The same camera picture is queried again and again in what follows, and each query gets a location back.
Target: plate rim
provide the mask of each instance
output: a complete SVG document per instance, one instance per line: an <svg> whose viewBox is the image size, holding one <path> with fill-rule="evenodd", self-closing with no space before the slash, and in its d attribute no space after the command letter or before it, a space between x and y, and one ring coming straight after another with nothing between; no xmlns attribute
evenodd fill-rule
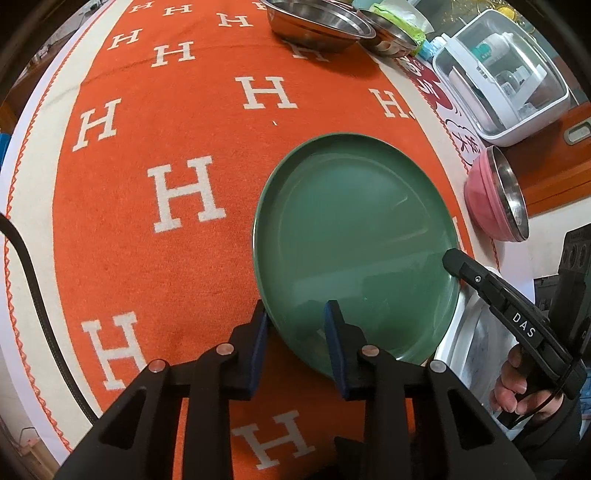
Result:
<svg viewBox="0 0 591 480"><path fill-rule="evenodd" d="M294 155L297 154L298 151L300 151L301 149L303 149L304 147L308 146L311 143L317 142L317 141L321 141L324 140L328 137L358 137L361 138L363 140L367 140L367 141L373 141L373 142L377 142L380 144L385 145L386 147L389 148L393 148L394 150L396 150L398 153L400 153L401 155L403 155L408 161L411 162L412 165L414 165L414 167L420 172L420 174L422 174L425 179L431 184L431 186L435 189L435 191L437 192L437 194L439 195L439 198L447 212L447 216L449 218L449 224L452 226L451 230L454 233L454 237L456 239L456 244L459 245L459 239L458 239L458 233L456 228L453 225L453 219L451 214L449 213L449 209L447 208L447 205L445 203L445 201L443 200L443 197L441 196L441 194L439 193L439 190L437 189L437 186L433 183L433 181L431 180L431 178L429 178L429 175L427 175L423 169L417 165L417 163L410 158L408 155L406 155L403 151L401 151L399 148L396 148L395 146L385 142L384 140L381 140L379 138L376 137L372 137L371 135L365 135L365 134L360 134L360 133L354 133L354 132L333 132L333 133L329 133L329 134L323 134L323 135L318 135L317 137L314 138L310 138L309 140L306 140L304 142L302 142L301 144L299 144L298 146L296 146L295 148L293 148L292 150L290 150L282 159L281 161L275 166L275 168L273 168L273 171L271 172L271 174L269 175L269 177L267 178L267 181L265 182L265 186L263 187L263 190L259 196L259 200L258 203L256 204L256 211L255 211L255 217L254 217L254 221L252 224L252 262L253 262L253 270L254 270L254 274L255 274L255 280L256 280L256 287L258 290L258 293L261 297L261 300L263 302L263 305L265 307L265 311L267 312L268 317L271 319L272 324L275 326L277 333L279 334L279 336L281 337L282 341L287 345L287 347L298 357L299 360L301 360L302 362L304 362L306 365L308 365L310 368L312 368L314 371L319 372L323 375L325 375L325 372L319 370L317 367L315 367L314 365L311 365L308 361L306 361L303 356L300 355L300 351L301 349L295 347L293 345L292 342L288 342L287 340L284 339L284 336L281 334L281 331L279 328L277 328L277 325L275 324L275 319L273 318L273 315L271 315L271 313L269 312L268 308L267 308L267 298L265 295L265 290L263 288L263 282L262 282L262 277L261 277L261 271L260 271L260 266L259 266L259 262L258 262L258 255L257 255L257 245L258 242L257 240L259 240L260 237L260 230L257 228L258 224L259 224L259 220L260 220L260 215L261 215L261 210L264 206L265 203L265 198L269 192L269 190L271 189L271 186L274 183L274 179L277 177L277 175L279 174L280 170L285 166L285 164L287 163L287 161ZM449 330L449 327L452 323L453 320L453 316L454 313L457 309L457 305L459 302L459 298L460 298L460 281L457 280L454 283L454 289L455 291L452 293L452 296L454 297L454 308L450 309L450 315L449 315L449 322L445 328L445 331L443 332L441 339L438 341L437 346L435 347L433 353L431 353L428 357L426 357L425 359L423 359L423 362L428 360L429 357L431 357L432 355L434 355L435 351L437 350L437 347L439 346L439 344L441 344L441 341L443 340L443 338L445 337L445 334L447 333L447 331Z"/></svg>

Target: table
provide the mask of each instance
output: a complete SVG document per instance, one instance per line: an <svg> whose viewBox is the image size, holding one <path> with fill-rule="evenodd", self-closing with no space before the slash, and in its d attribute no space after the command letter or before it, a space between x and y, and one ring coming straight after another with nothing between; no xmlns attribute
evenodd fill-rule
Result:
<svg viewBox="0 0 591 480"><path fill-rule="evenodd" d="M359 45L297 47L272 35L264 10L240 0L110 1L56 57L15 129L0 197L97 414L151 359L196 358L249 319L258 195L280 159L316 135L355 131L396 146L438 188L462 248L496 268L504 260L463 200L483 145L434 73ZM62 462L89 422L10 244L4 255L2 351ZM362 405L341 402L277 338L255 400L230 406L238 480L301 478L333 455L332 436L361 438Z"/></svg>

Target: stainless steel bowl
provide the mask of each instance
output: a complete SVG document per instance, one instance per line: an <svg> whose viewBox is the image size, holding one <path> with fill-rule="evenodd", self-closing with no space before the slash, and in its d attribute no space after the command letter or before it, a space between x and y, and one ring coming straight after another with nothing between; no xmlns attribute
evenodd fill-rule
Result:
<svg viewBox="0 0 591 480"><path fill-rule="evenodd" d="M397 59L417 49L418 44L410 35L384 17L364 9L359 9L357 15L376 31L374 38L361 41L365 48L376 55Z"/></svg>
<svg viewBox="0 0 591 480"><path fill-rule="evenodd" d="M261 0L273 32L314 50L342 51L375 30L352 11L326 0Z"/></svg>
<svg viewBox="0 0 591 480"><path fill-rule="evenodd" d="M517 177L498 147L487 148L486 156L511 233L517 241L527 240L530 236L530 222Z"/></svg>

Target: finger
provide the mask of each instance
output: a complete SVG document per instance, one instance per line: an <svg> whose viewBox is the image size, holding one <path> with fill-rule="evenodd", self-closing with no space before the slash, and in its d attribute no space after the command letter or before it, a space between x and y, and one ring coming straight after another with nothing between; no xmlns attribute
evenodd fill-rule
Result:
<svg viewBox="0 0 591 480"><path fill-rule="evenodd" d="M491 390L491 394L488 397L488 401L491 404L492 411L501 410L501 406L499 405L499 403L497 402L497 400L495 398L495 391L494 390Z"/></svg>
<svg viewBox="0 0 591 480"><path fill-rule="evenodd" d="M505 362L501 367L501 381L505 388L508 388L515 393L525 393L527 390L527 381L525 380L525 377L509 362Z"/></svg>
<svg viewBox="0 0 591 480"><path fill-rule="evenodd" d="M503 382L501 381L500 377L496 379L494 392L496 402L501 406L501 408L505 411L513 413L517 406L515 394L503 386Z"/></svg>
<svg viewBox="0 0 591 480"><path fill-rule="evenodd" d="M518 368L521 365L521 345L517 344L509 350L507 360L509 360L509 363L515 368Z"/></svg>
<svg viewBox="0 0 591 480"><path fill-rule="evenodd" d="M524 415L526 413L529 413L533 409L542 405L542 403L545 402L546 399L548 399L548 397L550 395L551 395L551 392L549 392L548 390L541 390L539 392L532 393L531 395L528 395L527 397L525 397L523 400L521 400L517 404L517 407L515 408L515 412L518 413L519 415ZM562 402L563 402L563 395L560 394L560 395L556 396L555 398L553 398L544 408L542 408L536 414L536 417L543 419L543 418L548 418L548 417L554 415L558 411L560 406L562 405Z"/></svg>

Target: metal screw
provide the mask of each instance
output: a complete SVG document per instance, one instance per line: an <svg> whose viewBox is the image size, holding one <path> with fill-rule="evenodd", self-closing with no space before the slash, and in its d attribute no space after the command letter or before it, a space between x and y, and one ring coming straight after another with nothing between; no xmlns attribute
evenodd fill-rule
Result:
<svg viewBox="0 0 591 480"><path fill-rule="evenodd" d="M442 374L447 369L447 365L441 360L433 360L433 362L429 364L429 368L436 374Z"/></svg>
<svg viewBox="0 0 591 480"><path fill-rule="evenodd" d="M159 373L162 370L164 370L166 368L166 362L160 358L157 358L156 360L152 360L150 362L150 364L148 365L148 370L150 370L152 373Z"/></svg>
<svg viewBox="0 0 591 480"><path fill-rule="evenodd" d="M234 351L234 346L231 343L220 343L216 347L218 355L230 355Z"/></svg>
<svg viewBox="0 0 591 480"><path fill-rule="evenodd" d="M361 353L365 356L378 356L379 348L375 345L364 345L361 349Z"/></svg>

